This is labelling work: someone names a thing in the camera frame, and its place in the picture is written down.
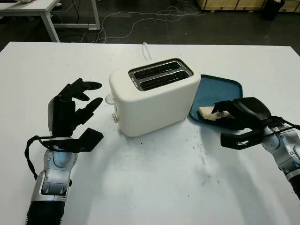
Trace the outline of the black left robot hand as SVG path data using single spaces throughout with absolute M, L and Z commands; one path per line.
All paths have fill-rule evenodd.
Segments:
M 48 104 L 48 127 L 53 137 L 71 137 L 77 126 L 85 124 L 100 106 L 103 99 L 98 97 L 92 101 L 84 94 L 87 90 L 102 87 L 98 82 L 85 82 L 78 78 L 67 84 Z M 90 101 L 85 108 L 75 108 L 74 99 Z

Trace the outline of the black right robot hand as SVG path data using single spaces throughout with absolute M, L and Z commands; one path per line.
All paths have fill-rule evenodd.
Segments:
M 264 128 L 263 121 L 271 118 L 269 109 L 255 97 L 243 97 L 216 102 L 212 113 L 222 113 L 225 111 L 231 117 L 227 119 L 221 118 L 220 120 L 229 129 L 261 129 Z

